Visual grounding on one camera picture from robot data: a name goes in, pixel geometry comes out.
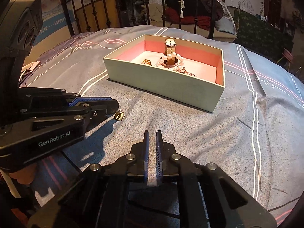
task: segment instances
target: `bedsheet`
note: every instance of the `bedsheet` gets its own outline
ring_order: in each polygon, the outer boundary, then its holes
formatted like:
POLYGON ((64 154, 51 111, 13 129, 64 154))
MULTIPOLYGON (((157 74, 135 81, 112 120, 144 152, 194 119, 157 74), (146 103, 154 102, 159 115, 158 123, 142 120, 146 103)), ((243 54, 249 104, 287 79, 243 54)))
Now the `bedsheet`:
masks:
MULTIPOLYGON (((111 96, 126 116, 113 117, 64 150, 81 170, 110 164, 150 132, 148 187, 129 198, 178 214, 175 184, 156 186, 155 135, 198 164, 215 162, 280 224, 304 189, 304 85, 283 68, 240 45, 206 39, 175 28, 105 29, 80 39, 44 62, 27 87, 64 88, 85 96, 111 96), (213 113, 110 81, 103 57, 143 34, 192 40, 223 49, 226 88, 213 113)), ((39 162, 31 188, 44 205, 77 175, 57 153, 39 162)), ((178 227, 177 219, 128 208, 130 227, 178 227)))

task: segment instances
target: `black bed headboard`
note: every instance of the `black bed headboard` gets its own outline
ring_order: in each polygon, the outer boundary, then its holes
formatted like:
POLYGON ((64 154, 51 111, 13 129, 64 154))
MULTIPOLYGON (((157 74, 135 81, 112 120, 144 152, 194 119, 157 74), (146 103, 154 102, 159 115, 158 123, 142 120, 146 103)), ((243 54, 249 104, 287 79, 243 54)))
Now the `black bed headboard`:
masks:
MULTIPOLYGON (((197 14, 198 14, 198 1, 199 0, 196 0, 196 13, 195 13, 195 19, 194 19, 194 34, 196 34, 196 28, 197 28, 197 23, 198 23, 198 18, 197 18, 197 14)), ((213 38, 213 33, 214 33, 214 26, 215 26, 215 13, 216 13, 216 1, 217 0, 212 0, 212 12, 211 12, 211 20, 210 20, 210 30, 209 30, 209 36, 208 38, 209 39, 212 39, 213 38)), ((96 1, 94 0, 91 0, 91 3, 92 3, 92 9, 93 9, 93 15, 95 17, 95 22, 96 22, 96 27, 97 29, 99 30, 99 24, 98 24, 98 18, 97 18, 97 11, 95 10, 95 6, 94 6, 94 3, 96 1)), ((89 22, 88 22, 88 19, 87 19, 87 14, 86 14, 86 11, 85 11, 85 6, 83 4, 83 0, 81 0, 81 8, 79 9, 76 9, 75 8, 75 5, 74 5, 74 0, 61 0, 61 4, 62 4, 62 8, 63 8, 63 12, 64 12, 64 15, 66 17, 66 23, 67 23, 67 26, 69 28, 69 31, 70 31, 70 34, 71 36, 75 35, 75 32, 74 32, 74 29, 73 29, 73 26, 72 26, 72 22, 71 22, 71 19, 70 19, 70 16, 69 16, 69 11, 68 11, 68 7, 67 7, 67 4, 68 3, 71 3, 72 4, 72 7, 73 7, 73 10, 74 10, 74 15, 75 15, 75 20, 76 20, 76 24, 77 24, 77 28, 79 30, 79 32, 82 32, 81 31, 81 27, 80 27, 80 24, 79 24, 79 18, 77 18, 77 13, 76 13, 76 10, 79 10, 81 9, 83 11, 83 15, 84 15, 84 18, 85 18, 85 22, 86 22, 86 30, 88 32, 90 32, 91 30, 91 27, 89 25, 89 22)), ((121 18, 121 2, 120 0, 115 0, 115 3, 116 3, 116 10, 117 10, 117 15, 118 15, 118 21, 119 21, 119 25, 120 27, 123 27, 123 22, 122 22, 122 18, 121 18)), ((136 20, 135 20, 135 15, 134 15, 134 3, 133 3, 133 0, 130 0, 130 4, 132 6, 132 9, 131 9, 131 16, 130 16, 130 19, 131 19, 131 26, 136 26, 136 20)), ((149 25, 150 24, 150 14, 149 14, 149 0, 144 0, 144 4, 146 5, 146 18, 147 18, 147 24, 149 25)), ((105 0, 103 0, 103 5, 104 5, 104 11, 105 11, 105 16, 106 16, 106 24, 107 24, 107 27, 108 28, 111 28, 111 21, 109 20, 109 16, 108 16, 108 8, 107 8, 107 4, 105 2, 105 0)), ((163 25, 165 27, 165 21, 166 21, 166 15, 165 15, 165 0, 162 0, 162 5, 163 5, 163 15, 162 15, 162 20, 163 20, 163 25)), ((179 20, 179 29, 181 28, 181 20, 179 20)))

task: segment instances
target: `jewelry box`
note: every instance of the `jewelry box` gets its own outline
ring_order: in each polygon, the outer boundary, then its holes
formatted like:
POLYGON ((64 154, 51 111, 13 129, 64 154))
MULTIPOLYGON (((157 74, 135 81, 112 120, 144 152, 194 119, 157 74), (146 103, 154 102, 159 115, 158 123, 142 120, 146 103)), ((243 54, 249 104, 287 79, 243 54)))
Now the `jewelry box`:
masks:
POLYGON ((209 112, 225 88, 222 50, 185 39, 142 35, 103 59, 112 81, 209 112))

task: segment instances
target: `person's hand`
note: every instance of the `person's hand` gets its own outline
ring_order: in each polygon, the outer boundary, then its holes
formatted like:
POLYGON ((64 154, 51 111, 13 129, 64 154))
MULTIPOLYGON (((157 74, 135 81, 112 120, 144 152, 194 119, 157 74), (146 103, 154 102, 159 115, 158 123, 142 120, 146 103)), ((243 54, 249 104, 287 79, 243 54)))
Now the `person's hand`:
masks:
POLYGON ((16 179, 20 184, 31 184, 34 181, 35 174, 37 171, 37 164, 31 164, 19 171, 9 173, 9 176, 16 179))

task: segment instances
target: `blue gripper pad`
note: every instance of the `blue gripper pad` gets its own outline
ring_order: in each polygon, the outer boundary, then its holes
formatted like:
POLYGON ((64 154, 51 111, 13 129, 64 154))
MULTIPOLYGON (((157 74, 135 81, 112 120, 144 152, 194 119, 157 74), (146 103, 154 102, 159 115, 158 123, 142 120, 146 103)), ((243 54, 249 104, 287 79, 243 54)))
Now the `blue gripper pad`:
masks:
POLYGON ((73 102, 69 102, 69 107, 75 106, 78 102, 106 101, 112 100, 110 97, 77 97, 73 102))

